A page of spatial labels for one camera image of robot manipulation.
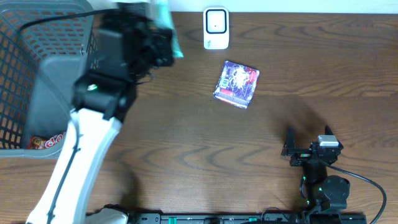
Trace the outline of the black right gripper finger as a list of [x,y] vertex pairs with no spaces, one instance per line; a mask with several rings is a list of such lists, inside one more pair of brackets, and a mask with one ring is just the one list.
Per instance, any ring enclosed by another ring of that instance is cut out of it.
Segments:
[[[331,130],[331,128],[329,127],[329,125],[326,125],[326,126],[325,126],[325,134],[326,134],[326,135],[333,135],[333,131]],[[338,139],[336,139],[336,140],[337,140],[337,142],[338,142],[338,146],[339,146],[339,147],[343,147],[342,143],[341,143]]]
[[289,126],[287,130],[287,137],[282,148],[282,156],[291,156],[295,152],[294,130]]

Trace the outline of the red orange snack bar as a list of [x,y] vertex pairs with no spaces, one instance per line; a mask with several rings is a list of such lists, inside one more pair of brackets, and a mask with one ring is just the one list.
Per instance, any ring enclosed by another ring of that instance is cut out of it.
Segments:
[[65,137],[65,135],[66,132],[56,134],[51,138],[32,136],[30,138],[29,144],[27,145],[27,149],[41,150],[53,147],[54,145],[58,144]]

